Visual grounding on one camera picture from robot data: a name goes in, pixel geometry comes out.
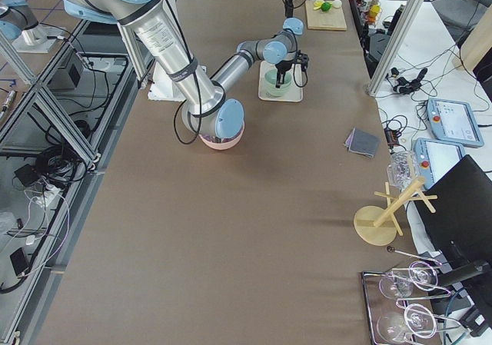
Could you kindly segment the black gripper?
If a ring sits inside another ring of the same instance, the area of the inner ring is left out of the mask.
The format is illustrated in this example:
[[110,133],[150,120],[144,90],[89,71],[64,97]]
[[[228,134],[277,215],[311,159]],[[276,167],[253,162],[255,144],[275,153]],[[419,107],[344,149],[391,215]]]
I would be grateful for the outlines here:
[[300,65],[301,70],[306,72],[308,69],[309,57],[307,54],[297,51],[292,59],[280,61],[275,65],[277,69],[275,87],[279,88],[285,83],[285,72],[289,71],[293,65]]

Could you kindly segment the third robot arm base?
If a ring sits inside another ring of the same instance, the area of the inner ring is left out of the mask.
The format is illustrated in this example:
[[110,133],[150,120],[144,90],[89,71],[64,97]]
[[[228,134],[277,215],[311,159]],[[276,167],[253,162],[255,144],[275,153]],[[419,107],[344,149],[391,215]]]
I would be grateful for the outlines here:
[[1,32],[19,53],[49,53],[65,36],[40,24],[26,0],[1,0]]

